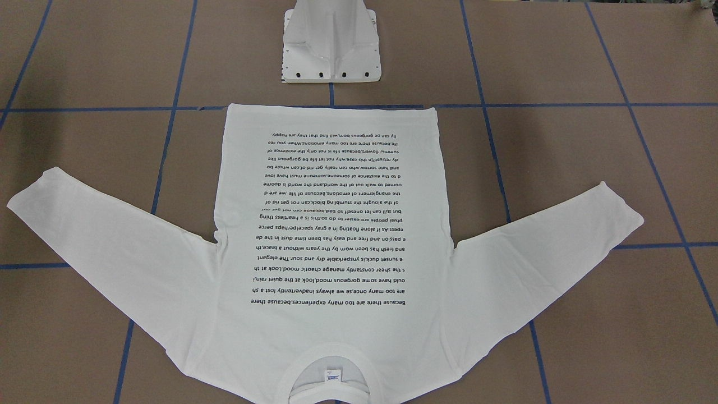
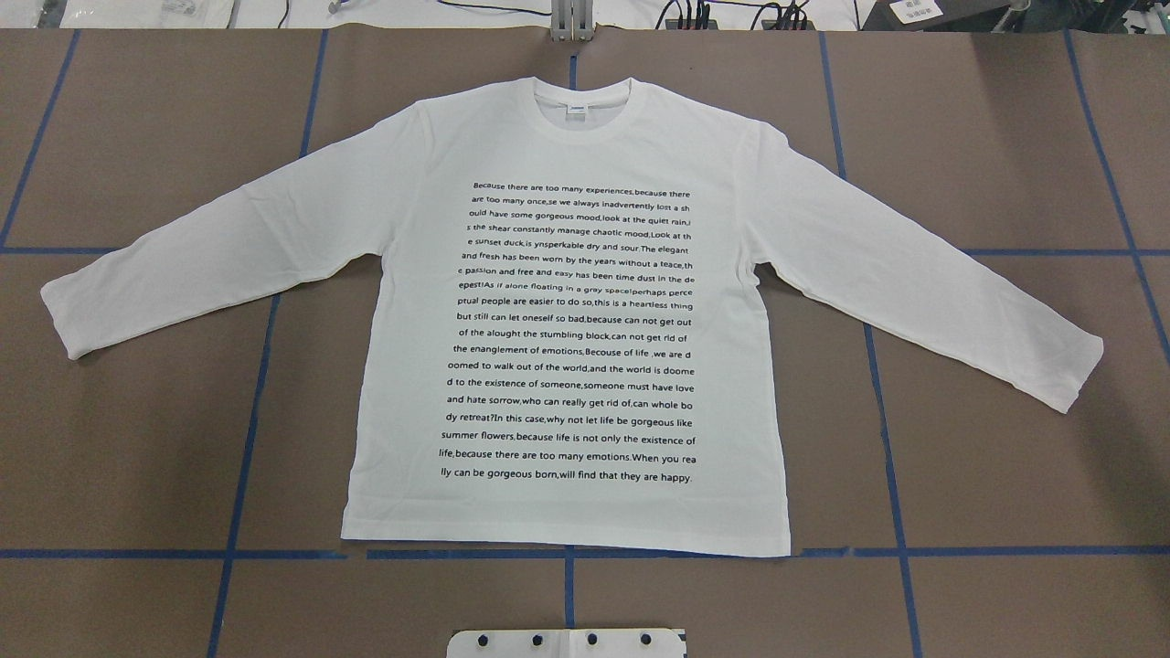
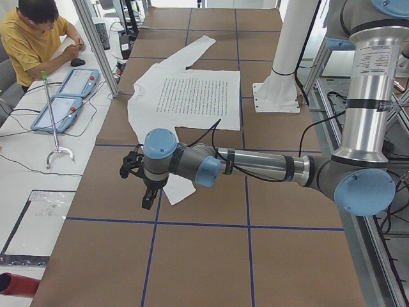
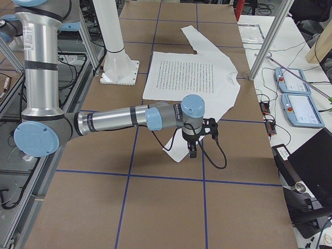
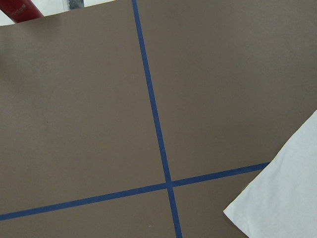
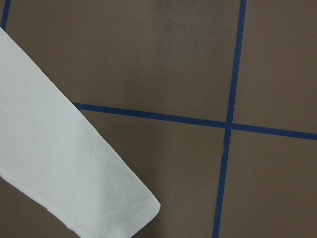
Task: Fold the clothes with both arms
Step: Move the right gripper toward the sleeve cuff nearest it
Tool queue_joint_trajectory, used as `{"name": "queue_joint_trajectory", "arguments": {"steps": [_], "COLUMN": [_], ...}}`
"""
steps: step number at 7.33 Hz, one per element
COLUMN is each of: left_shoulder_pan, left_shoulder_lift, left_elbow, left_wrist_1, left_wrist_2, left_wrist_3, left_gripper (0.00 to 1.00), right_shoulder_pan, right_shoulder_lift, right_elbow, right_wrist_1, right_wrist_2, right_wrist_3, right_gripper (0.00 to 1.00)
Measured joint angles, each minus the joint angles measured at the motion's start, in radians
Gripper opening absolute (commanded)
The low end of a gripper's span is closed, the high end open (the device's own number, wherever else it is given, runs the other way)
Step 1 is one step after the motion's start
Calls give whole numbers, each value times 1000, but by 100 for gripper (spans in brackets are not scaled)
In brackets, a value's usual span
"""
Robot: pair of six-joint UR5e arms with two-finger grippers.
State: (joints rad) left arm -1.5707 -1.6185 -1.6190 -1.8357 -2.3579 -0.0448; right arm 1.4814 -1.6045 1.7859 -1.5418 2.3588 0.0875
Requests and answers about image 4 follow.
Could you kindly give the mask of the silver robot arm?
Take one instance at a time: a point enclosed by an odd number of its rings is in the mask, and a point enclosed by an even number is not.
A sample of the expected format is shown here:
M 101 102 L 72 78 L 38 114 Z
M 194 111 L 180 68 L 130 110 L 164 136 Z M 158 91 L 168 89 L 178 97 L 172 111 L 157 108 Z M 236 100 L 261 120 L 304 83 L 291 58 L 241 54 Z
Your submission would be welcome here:
M 180 103 L 131 106 L 106 112 L 65 113 L 59 107 L 58 29 L 79 19 L 78 1 L 16 1 L 23 26 L 27 106 L 13 138 L 25 154 L 44 157 L 68 141 L 93 132 L 144 126 L 155 132 L 175 127 L 196 156 L 199 138 L 208 134 L 204 101 L 195 94 Z

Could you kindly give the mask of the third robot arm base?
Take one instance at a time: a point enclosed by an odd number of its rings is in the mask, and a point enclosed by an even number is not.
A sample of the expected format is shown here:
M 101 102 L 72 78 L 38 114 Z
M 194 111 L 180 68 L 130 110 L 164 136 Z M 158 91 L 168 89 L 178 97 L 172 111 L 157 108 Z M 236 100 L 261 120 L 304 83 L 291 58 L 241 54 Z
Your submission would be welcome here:
M 15 14 L 1 16 L 1 38 L 14 51 L 23 51 L 23 29 Z

